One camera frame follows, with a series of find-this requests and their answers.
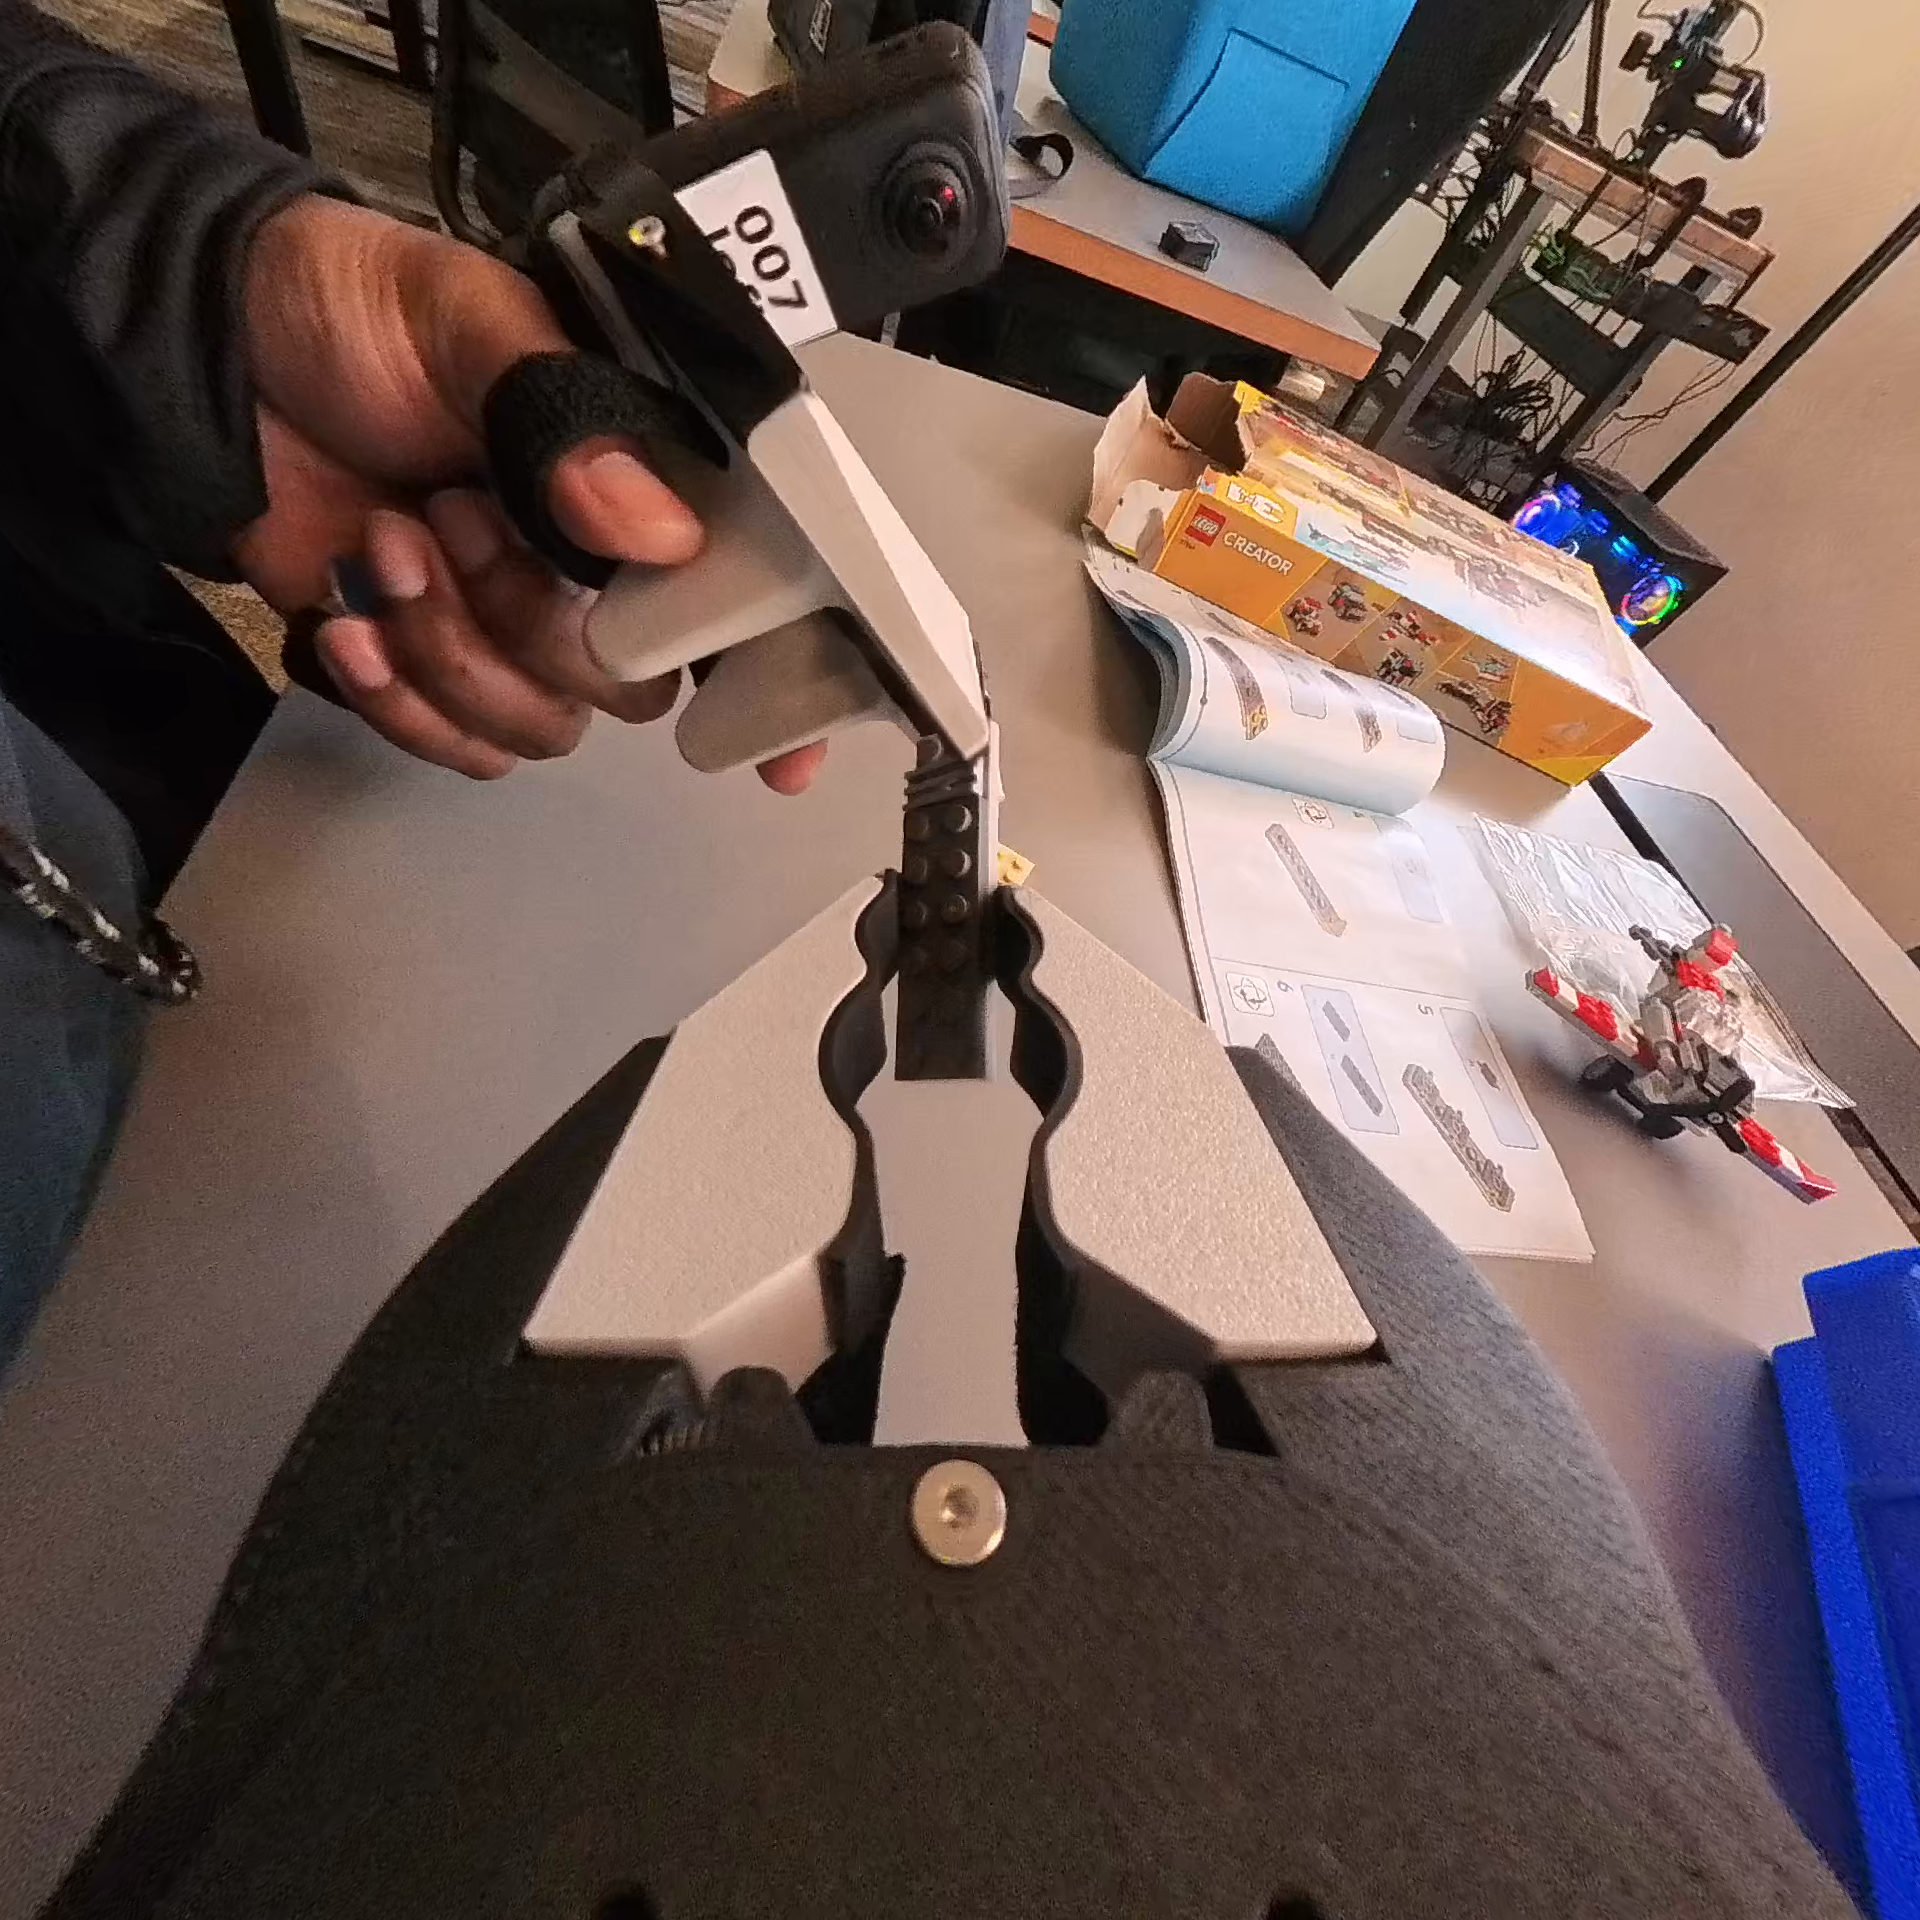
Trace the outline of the red white brick aircraft model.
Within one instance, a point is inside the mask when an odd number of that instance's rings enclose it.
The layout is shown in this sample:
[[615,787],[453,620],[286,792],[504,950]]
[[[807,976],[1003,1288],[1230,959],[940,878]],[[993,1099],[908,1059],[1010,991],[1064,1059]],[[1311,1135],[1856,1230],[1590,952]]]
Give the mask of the red white brick aircraft model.
[[1587,991],[1551,968],[1527,971],[1527,991],[1579,1025],[1600,1054],[1581,1069],[1590,1094],[1619,1099],[1644,1136],[1715,1136],[1801,1202],[1821,1202],[1837,1184],[1801,1162],[1755,1116],[1755,1081],[1739,1060],[1737,1007],[1726,973],[1739,958],[1727,924],[1708,924],[1686,947],[1633,924],[1630,938],[1651,959],[1633,1007]]

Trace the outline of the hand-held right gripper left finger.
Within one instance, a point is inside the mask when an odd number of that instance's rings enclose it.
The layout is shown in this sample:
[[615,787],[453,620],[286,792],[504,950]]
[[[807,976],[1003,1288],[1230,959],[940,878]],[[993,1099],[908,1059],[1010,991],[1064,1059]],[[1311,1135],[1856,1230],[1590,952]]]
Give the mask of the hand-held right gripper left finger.
[[540,1358],[814,1378],[889,1316],[873,1140],[894,882],[867,878],[664,1039],[524,1323]]

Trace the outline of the black flat panel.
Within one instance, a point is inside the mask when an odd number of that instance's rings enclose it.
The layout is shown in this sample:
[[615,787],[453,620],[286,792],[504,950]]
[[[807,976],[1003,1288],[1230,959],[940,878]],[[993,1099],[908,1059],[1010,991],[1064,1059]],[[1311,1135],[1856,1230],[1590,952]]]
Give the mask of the black flat panel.
[[1476,131],[1531,57],[1556,59],[1587,2],[1417,2],[1381,80],[1289,241],[1335,284],[1403,203]]

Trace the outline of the person's left hand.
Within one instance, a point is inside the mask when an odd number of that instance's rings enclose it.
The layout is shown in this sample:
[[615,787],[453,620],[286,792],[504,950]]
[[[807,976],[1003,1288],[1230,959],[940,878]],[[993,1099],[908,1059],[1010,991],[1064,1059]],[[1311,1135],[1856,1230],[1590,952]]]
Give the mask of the person's left hand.
[[379,739],[470,779],[569,755],[593,714],[649,722],[679,676],[607,678],[586,590],[486,489],[483,405],[566,351],[506,263],[381,214],[301,195],[246,254],[246,362],[266,513],[242,580],[315,617],[319,678]]

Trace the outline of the black office chair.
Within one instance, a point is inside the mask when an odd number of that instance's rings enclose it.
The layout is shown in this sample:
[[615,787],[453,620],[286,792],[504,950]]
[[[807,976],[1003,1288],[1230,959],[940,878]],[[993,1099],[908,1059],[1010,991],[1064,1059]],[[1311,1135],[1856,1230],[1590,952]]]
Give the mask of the black office chair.
[[293,47],[426,105],[437,223],[501,254],[575,157],[676,131],[658,2],[222,2],[254,122],[309,153]]

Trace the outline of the clear plastic bag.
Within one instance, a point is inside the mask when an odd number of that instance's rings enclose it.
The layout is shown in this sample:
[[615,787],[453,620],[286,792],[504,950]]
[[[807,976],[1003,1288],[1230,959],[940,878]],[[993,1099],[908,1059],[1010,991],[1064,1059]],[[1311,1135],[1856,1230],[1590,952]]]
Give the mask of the clear plastic bag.
[[[1490,819],[1476,819],[1476,834],[1479,860],[1536,965],[1626,1011],[1638,1011],[1651,981],[1651,958],[1633,928],[1662,947],[1690,947],[1708,932],[1697,902],[1651,860]],[[1853,1107],[1850,1094],[1814,1063],[1749,959],[1727,959],[1717,981],[1727,1007],[1703,1016],[1703,1030],[1753,1074],[1760,1099]]]

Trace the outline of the person's black jacket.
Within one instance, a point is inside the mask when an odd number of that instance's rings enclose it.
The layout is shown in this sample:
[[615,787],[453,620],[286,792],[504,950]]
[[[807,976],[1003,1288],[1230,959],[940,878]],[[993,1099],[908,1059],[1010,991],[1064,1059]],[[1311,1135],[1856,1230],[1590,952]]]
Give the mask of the person's black jacket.
[[74,529],[3,534],[3,696],[123,812],[149,902],[277,702],[167,565]]

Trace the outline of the computer case with lit fans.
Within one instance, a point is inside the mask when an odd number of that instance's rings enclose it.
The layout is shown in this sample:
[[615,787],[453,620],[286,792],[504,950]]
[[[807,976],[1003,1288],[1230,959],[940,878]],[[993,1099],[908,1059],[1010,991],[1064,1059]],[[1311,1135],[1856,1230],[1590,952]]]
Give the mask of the computer case with lit fans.
[[1641,649],[1726,580],[1726,565],[1657,499],[1587,459],[1551,467],[1507,521],[1581,561]]

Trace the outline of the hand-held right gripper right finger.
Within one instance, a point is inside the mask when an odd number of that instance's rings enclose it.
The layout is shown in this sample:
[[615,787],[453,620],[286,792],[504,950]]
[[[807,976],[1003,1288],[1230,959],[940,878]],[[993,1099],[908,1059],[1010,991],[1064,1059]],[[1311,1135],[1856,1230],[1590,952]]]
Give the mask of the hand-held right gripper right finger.
[[1350,1360],[1373,1347],[1251,1094],[1208,1023],[1029,886],[993,906],[1035,1110],[1021,1306],[1070,1371]]

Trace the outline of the person's left forearm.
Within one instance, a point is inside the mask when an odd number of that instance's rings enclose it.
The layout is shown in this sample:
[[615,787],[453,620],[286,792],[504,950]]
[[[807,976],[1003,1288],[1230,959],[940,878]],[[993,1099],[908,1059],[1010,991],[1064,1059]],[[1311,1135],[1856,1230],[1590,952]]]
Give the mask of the person's left forearm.
[[3,535],[233,580],[266,513],[246,258],[309,159],[3,2]]

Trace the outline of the black pole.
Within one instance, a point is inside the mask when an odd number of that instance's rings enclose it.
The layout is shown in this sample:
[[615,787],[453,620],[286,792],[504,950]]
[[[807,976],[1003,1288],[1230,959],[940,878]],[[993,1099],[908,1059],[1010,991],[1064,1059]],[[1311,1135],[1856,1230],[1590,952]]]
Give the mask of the black pole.
[[1763,370],[1727,397],[1693,438],[1644,485],[1647,500],[1686,479],[1785,380],[1799,362],[1902,262],[1916,244],[1920,214],[1908,207],[1902,220],[1848,271],[1848,277],[1777,345]]

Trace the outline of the person's blue hoodie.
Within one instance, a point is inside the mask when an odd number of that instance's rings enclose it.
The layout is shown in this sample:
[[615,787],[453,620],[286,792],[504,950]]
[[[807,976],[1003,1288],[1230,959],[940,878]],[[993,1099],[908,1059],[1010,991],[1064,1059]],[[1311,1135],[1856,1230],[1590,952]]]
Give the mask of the person's blue hoodie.
[[[149,902],[123,812],[3,707],[3,828],[132,928]],[[132,1094],[149,1007],[3,889],[3,1367],[60,1279]]]

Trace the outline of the blue foam box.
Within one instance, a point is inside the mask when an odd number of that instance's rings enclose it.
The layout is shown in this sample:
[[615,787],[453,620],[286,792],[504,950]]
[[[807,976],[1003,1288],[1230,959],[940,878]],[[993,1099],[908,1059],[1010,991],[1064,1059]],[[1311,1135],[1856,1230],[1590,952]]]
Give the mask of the blue foam box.
[[1049,82],[1137,180],[1298,237],[1417,2],[1061,2]]

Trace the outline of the grey desk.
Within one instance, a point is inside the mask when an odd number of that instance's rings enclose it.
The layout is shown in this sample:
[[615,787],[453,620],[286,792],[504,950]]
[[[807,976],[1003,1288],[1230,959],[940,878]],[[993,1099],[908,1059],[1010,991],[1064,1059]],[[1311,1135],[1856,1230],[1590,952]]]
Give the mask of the grey desk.
[[[971,608],[1004,753],[1003,840],[1035,889],[1194,1003],[1155,691],[1080,572],[1099,422],[857,338],[803,364]],[[204,965],[156,1019],[77,1255],[3,1385],[3,1916],[35,1916],[182,1669],[281,1452],[459,1211],[637,1039],[897,860],[908,745],[837,733],[821,779],[685,768],[669,721],[470,783],[287,691],[167,902]],[[1821,1112],[1779,1136],[1839,1184],[1799,1206],[1708,1140],[1638,1140],[1571,1087],[1581,1048],[1476,819],[1619,844],[1579,787],[1449,733],[1417,812],[1471,995],[1595,1259],[1480,1259],[1641,1510],[1726,1703],[1814,1847],[1863,1885],[1771,1350],[1801,1277],[1902,1226]],[[888,1444],[1013,1444],[1017,1220],[1032,1107],[1004,1078],[862,1102],[905,1296]]]

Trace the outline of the wood-edged table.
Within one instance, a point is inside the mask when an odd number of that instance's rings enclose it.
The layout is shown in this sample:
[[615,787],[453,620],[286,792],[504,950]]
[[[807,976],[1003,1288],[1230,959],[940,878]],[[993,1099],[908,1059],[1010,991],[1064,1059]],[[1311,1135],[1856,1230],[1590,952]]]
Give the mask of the wood-edged table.
[[[1070,117],[1047,65],[1049,49],[1032,37],[1018,116],[1070,143],[1066,175],[1013,207],[993,277],[897,322],[899,351],[1080,413],[1107,413],[1142,380],[1164,399],[1186,372],[1259,386],[1287,370],[1345,384],[1371,372],[1376,340],[1280,237],[1117,167]],[[1216,232],[1209,276],[1157,254],[1172,220]]]

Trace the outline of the long grey plate brick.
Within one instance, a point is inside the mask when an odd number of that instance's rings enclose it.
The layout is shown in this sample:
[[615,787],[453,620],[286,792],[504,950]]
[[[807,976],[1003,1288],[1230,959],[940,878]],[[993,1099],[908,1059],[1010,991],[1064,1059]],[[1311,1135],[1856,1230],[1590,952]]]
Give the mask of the long grey plate brick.
[[908,801],[897,863],[899,1081],[989,1078],[993,886],[991,804],[955,787]]

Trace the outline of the yellow toy brick box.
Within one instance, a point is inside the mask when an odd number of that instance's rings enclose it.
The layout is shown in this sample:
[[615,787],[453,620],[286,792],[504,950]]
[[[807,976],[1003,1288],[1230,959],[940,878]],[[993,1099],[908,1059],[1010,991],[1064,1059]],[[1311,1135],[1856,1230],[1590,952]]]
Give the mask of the yellow toy brick box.
[[1167,587],[1579,787],[1651,732],[1590,565],[1247,384],[1137,384],[1091,450],[1091,534]]

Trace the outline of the braided black white drawstring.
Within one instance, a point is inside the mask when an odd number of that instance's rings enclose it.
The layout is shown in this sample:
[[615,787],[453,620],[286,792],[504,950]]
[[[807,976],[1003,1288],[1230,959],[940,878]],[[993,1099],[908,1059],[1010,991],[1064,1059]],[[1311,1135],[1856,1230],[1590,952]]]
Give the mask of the braided black white drawstring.
[[119,924],[23,833],[3,820],[3,894],[54,928],[95,971],[156,1007],[201,991],[193,950],[156,914]]

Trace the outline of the brick instruction booklet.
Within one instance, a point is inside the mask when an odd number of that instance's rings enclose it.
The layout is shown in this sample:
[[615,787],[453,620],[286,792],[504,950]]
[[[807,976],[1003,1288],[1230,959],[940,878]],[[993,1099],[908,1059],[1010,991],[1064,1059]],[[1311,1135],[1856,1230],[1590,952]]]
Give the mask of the brick instruction booklet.
[[1484,1019],[1410,819],[1435,714],[1080,535],[1157,667],[1145,765],[1204,1019],[1308,1099],[1466,1255],[1590,1264],[1571,1187]]

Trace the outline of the large blue storage bin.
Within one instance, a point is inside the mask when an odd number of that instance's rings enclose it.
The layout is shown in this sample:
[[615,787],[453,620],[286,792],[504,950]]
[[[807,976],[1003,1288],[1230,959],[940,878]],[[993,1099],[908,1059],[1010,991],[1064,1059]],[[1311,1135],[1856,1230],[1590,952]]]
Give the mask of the large blue storage bin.
[[1801,1284],[1771,1354],[1850,1769],[1866,1910],[1916,1916],[1916,1248]]

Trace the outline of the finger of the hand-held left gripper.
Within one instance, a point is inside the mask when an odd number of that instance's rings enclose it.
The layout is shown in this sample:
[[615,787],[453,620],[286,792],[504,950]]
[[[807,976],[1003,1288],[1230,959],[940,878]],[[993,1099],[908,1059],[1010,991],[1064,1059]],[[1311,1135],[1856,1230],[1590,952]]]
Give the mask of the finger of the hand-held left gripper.
[[971,617],[814,390],[748,435],[755,478],[832,573],[858,653],[917,739],[993,761],[999,732]]

